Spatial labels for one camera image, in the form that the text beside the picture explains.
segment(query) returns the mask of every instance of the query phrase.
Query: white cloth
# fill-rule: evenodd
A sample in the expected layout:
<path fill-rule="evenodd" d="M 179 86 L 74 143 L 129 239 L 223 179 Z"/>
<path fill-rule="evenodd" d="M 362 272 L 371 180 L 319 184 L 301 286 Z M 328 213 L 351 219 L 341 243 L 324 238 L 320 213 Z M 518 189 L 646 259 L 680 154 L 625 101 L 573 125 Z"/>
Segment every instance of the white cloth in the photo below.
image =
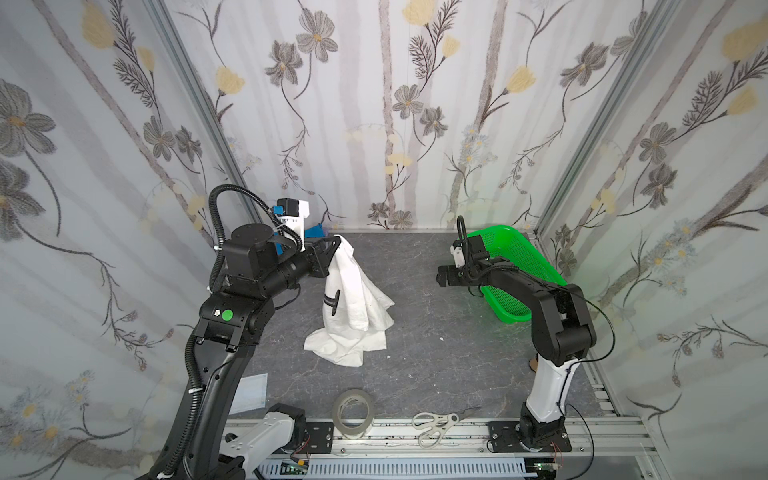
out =
<path fill-rule="evenodd" d="M 312 332 L 304 349 L 336 365 L 361 366 L 362 353 L 386 349 L 384 330 L 394 324 L 386 309 L 395 303 L 364 274 L 353 257 L 354 249 L 341 235 L 341 245 L 328 266 L 326 296 L 336 297 L 336 315 L 323 303 L 325 328 Z"/>

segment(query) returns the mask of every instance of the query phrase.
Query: floral wallpaper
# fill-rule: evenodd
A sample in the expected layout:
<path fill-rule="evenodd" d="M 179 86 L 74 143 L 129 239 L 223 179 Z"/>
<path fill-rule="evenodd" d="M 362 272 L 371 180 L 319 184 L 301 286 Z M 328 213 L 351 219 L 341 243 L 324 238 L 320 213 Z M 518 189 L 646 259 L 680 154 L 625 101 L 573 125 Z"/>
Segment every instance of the floral wallpaper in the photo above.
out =
<path fill-rule="evenodd" d="M 140 4 L 0 5 L 0 464 L 135 478 L 170 428 L 223 178 Z M 228 224 L 247 221 L 223 199 Z"/>
<path fill-rule="evenodd" d="M 682 2 L 543 232 L 678 480 L 765 475 L 767 77 L 765 2 Z"/>
<path fill-rule="evenodd" d="M 533 230 L 654 6 L 165 4 L 249 186 L 368 230 Z"/>

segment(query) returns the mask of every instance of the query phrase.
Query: white-handled scissors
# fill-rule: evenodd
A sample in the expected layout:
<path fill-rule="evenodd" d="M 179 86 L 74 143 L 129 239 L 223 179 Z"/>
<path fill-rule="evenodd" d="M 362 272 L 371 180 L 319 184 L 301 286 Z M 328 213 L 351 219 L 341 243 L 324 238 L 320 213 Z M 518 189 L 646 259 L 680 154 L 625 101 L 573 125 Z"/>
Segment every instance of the white-handled scissors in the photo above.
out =
<path fill-rule="evenodd" d="M 430 412 L 421 412 L 414 415 L 411 420 L 413 428 L 417 430 L 428 429 L 426 432 L 419 435 L 419 446 L 423 449 L 431 449 L 432 447 L 437 446 L 448 429 L 467 418 L 471 412 L 479 409 L 480 407 L 472 407 L 470 409 L 459 410 L 456 413 L 449 413 L 448 415 L 437 415 Z M 434 443 L 425 445 L 425 443 L 427 443 L 426 439 L 434 440 Z"/>

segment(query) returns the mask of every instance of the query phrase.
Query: scissors blade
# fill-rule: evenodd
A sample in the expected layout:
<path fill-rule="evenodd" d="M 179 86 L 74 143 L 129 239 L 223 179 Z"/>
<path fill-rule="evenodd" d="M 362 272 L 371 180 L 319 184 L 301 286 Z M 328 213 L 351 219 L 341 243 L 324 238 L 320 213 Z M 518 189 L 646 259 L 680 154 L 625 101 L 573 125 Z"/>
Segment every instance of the scissors blade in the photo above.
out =
<path fill-rule="evenodd" d="M 482 407 L 476 406 L 476 407 L 471 407 L 469 409 L 459 410 L 458 412 L 456 412 L 456 415 L 458 415 L 459 420 L 463 420 L 481 408 Z"/>

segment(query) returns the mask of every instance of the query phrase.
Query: roll of tape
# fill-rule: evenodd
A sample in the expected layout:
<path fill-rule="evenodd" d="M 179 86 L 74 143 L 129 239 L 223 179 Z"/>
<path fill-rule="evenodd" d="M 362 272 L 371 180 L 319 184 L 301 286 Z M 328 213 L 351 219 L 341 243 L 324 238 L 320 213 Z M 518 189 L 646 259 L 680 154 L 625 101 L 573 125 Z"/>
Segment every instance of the roll of tape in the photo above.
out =
<path fill-rule="evenodd" d="M 360 425 L 353 427 L 344 425 L 341 420 L 341 411 L 344 409 L 344 407 L 350 406 L 356 402 L 364 404 L 368 409 L 368 415 L 366 416 L 366 419 L 363 420 Z M 368 433 L 368 431 L 370 431 L 371 425 L 373 424 L 373 415 L 373 399 L 371 396 L 368 395 L 368 393 L 363 392 L 361 389 L 351 389 L 342 393 L 333 403 L 333 413 L 331 414 L 331 419 L 333 420 L 333 425 L 342 435 L 350 440 L 355 440 L 359 439 Z"/>

